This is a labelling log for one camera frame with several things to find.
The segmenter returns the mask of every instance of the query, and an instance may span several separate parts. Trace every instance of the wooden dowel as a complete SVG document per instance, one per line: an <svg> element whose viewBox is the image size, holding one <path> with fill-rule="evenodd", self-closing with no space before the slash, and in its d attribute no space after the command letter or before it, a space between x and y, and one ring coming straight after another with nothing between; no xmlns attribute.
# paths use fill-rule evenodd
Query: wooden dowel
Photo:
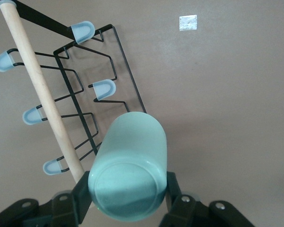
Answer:
<svg viewBox="0 0 284 227"><path fill-rule="evenodd" d="M48 118L49 124L55 134L60 149L70 168L71 174L77 183L84 174L74 146L62 122L59 111L55 105L51 92L44 79L40 64L23 28L16 6L13 3L2 3L0 9L9 27L10 33L16 43L27 72L33 82L37 95Z"/></svg>

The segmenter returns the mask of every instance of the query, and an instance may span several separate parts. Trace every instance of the blue plastic cap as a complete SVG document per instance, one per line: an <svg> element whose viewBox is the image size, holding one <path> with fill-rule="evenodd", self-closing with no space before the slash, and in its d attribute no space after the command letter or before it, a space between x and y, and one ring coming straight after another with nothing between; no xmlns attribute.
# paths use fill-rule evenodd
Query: blue plastic cap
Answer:
<svg viewBox="0 0 284 227"><path fill-rule="evenodd" d="M50 160L48 162L45 162L43 164L43 171L47 175L56 175L56 174L61 174L61 163L60 161L57 161L57 159Z"/></svg>
<svg viewBox="0 0 284 227"><path fill-rule="evenodd" d="M28 125L38 124L42 122L42 118L42 114L36 107L26 110L22 115L24 123Z"/></svg>
<svg viewBox="0 0 284 227"><path fill-rule="evenodd" d="M112 96L115 93L116 86L110 79L104 79L93 83L93 87L98 100Z"/></svg>
<svg viewBox="0 0 284 227"><path fill-rule="evenodd" d="M11 55L8 54L7 51L0 54L0 72L6 72L13 67L15 67L13 64L15 63L14 59Z"/></svg>
<svg viewBox="0 0 284 227"><path fill-rule="evenodd" d="M89 21L72 25L71 30L78 44L92 38L95 34L95 26Z"/></svg>

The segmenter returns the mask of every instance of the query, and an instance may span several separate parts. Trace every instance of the gray surface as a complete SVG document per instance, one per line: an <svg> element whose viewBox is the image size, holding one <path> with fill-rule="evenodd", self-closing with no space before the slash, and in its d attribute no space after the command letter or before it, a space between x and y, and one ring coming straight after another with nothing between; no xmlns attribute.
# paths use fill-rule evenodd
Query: gray surface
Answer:
<svg viewBox="0 0 284 227"><path fill-rule="evenodd" d="M166 131L168 170L183 191L206 205L227 200L258 227L284 227L284 1L23 3L68 26L114 24L146 109ZM198 15L198 29L180 32L183 15ZM51 53L69 41L24 25L35 51ZM0 53L12 47L0 14ZM66 92L58 75L46 78L54 97ZM22 122L22 113L38 103L23 67L0 73L0 211L22 198L44 203L74 186L70 173L42 171L60 151L47 123ZM79 139L79 125L65 123ZM92 159L84 161L86 170ZM82 226L157 226L165 212L164 204L149 219L124 224L92 208Z"/></svg>

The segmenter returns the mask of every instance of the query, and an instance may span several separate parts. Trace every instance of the light blue cup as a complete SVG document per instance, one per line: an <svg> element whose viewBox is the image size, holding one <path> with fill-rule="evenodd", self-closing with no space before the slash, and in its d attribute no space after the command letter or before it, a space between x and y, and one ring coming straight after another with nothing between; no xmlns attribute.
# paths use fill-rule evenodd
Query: light blue cup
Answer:
<svg viewBox="0 0 284 227"><path fill-rule="evenodd" d="M152 116L130 112L110 126L89 174L100 211L120 221L142 220L162 203L167 185L166 135Z"/></svg>

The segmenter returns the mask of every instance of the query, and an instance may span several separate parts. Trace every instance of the white square sticker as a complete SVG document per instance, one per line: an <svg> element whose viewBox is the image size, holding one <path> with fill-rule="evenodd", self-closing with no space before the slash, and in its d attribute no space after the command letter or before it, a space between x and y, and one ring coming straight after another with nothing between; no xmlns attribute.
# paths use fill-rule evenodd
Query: white square sticker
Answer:
<svg viewBox="0 0 284 227"><path fill-rule="evenodd" d="M197 30L197 15L182 16L179 18L180 31Z"/></svg>

